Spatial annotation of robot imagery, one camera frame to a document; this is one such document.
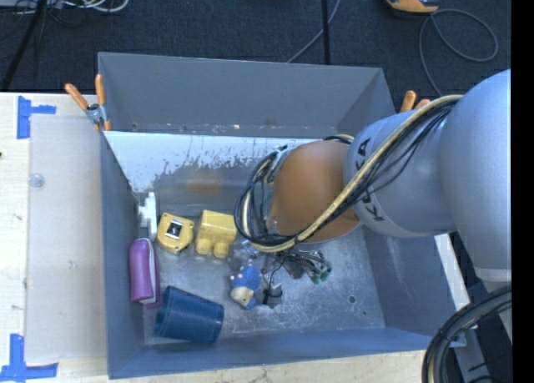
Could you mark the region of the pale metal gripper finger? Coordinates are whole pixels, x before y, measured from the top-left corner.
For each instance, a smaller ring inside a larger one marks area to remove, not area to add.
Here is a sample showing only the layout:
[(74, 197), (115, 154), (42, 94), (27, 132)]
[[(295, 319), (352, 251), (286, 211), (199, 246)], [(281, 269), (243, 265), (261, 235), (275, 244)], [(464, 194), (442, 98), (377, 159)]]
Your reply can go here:
[(254, 247), (242, 245), (230, 248), (229, 267), (231, 269), (241, 269), (250, 265), (254, 260), (260, 257), (260, 252)]
[(283, 288), (281, 283), (264, 282), (260, 290), (260, 304), (271, 309), (281, 305)]

